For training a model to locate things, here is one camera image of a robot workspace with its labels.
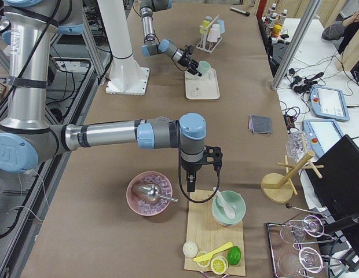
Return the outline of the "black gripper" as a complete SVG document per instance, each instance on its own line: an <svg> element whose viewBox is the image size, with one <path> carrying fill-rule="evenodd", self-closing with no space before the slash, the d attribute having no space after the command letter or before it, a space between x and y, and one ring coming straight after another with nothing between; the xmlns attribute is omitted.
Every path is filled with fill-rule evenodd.
<svg viewBox="0 0 359 278"><path fill-rule="evenodd" d="M193 54L194 47L192 45L185 45L184 49L179 49L180 52L180 59L178 60L178 63L187 68L187 71L191 74L191 76L197 76L201 77L203 74L199 72L196 68L198 67L199 63L191 58L191 55Z"/></svg>
<svg viewBox="0 0 359 278"><path fill-rule="evenodd" d="M180 161L182 168L186 171L187 191L194 192L196 188L196 172L204 165L212 165L214 170L219 173L222 167L222 157L220 147L211 147L205 145L203 152L200 153L200 158L195 158L194 162L185 159L181 155Z"/></svg>

